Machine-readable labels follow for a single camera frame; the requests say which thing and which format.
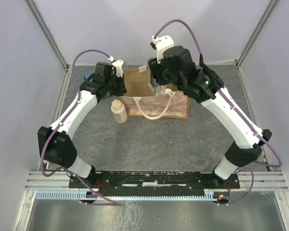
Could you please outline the brown canvas tote bag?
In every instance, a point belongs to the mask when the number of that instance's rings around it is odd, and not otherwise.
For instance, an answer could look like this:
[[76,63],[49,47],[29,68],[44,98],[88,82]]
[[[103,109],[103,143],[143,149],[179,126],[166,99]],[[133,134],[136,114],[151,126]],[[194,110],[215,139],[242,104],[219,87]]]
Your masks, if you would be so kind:
[[148,66],[140,66],[125,72],[127,92],[119,99],[127,109],[128,117],[188,119],[190,99],[174,85],[168,84],[171,94],[155,96]]

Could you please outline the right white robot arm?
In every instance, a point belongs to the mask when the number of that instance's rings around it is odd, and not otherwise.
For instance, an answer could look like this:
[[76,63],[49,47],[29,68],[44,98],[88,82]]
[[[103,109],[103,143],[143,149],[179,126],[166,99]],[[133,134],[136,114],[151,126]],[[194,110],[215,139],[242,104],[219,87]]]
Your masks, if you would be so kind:
[[158,85],[173,84],[187,97],[208,109],[228,130],[234,141],[212,172],[226,181],[240,167],[255,162],[272,133],[261,129],[246,116],[232,99],[221,78],[199,56],[199,68],[190,51],[183,46],[166,49],[162,58],[147,61],[151,78]]

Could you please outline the aluminium frame rail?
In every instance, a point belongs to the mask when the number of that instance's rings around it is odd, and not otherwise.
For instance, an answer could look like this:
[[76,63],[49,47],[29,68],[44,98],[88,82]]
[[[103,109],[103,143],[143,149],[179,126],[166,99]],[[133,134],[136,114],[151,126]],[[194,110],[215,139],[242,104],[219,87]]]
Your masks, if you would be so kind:
[[[238,173],[240,190],[247,191],[253,181],[253,192],[262,191],[288,191],[288,187],[282,172],[254,172],[254,177],[248,172]],[[29,173],[26,190],[70,190],[69,177],[64,172],[56,172],[50,177],[45,177],[39,171]]]

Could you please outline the clear bottle black cap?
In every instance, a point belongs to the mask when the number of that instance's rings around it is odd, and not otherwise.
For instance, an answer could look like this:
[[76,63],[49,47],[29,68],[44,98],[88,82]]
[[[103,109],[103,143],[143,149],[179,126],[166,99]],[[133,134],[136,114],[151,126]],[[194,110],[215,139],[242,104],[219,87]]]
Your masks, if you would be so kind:
[[166,89],[167,85],[155,85],[154,86],[155,96],[164,95]]

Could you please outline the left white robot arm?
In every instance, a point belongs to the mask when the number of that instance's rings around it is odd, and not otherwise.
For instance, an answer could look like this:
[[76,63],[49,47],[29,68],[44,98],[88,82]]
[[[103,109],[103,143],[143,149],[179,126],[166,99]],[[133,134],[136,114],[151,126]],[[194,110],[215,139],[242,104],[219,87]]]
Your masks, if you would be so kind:
[[106,95],[122,96],[126,93],[124,85],[125,62],[98,62],[95,71],[80,86],[71,105],[49,127],[38,130],[38,143],[41,160],[59,165],[88,181],[95,181],[95,167],[78,157],[72,142],[73,136],[86,117]]

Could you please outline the peach lotion bottle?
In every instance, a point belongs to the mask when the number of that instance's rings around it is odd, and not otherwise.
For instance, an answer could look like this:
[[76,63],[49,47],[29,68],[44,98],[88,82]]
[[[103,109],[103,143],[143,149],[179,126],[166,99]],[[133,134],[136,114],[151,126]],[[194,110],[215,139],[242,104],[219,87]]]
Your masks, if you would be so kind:
[[111,111],[118,123],[124,123],[127,120],[127,112],[124,104],[120,100],[114,100],[111,104]]

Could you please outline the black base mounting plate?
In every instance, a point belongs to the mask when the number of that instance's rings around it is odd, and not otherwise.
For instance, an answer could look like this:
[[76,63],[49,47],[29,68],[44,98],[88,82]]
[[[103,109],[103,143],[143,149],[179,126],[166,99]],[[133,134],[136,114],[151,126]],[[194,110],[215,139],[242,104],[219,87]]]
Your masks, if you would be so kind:
[[209,172],[199,171],[96,171],[84,180],[90,187],[101,184],[105,189],[137,186],[187,186],[196,189],[239,189],[237,174],[222,180]]

